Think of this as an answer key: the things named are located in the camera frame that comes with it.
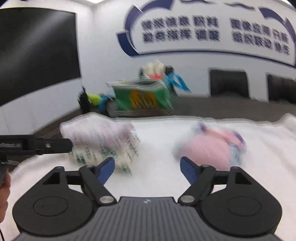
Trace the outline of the operator hand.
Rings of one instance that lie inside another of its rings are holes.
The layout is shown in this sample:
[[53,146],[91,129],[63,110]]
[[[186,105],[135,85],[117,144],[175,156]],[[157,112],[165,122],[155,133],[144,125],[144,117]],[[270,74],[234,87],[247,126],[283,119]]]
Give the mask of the operator hand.
[[0,189],[0,223],[3,222],[8,208],[8,197],[10,195],[11,177],[7,172]]

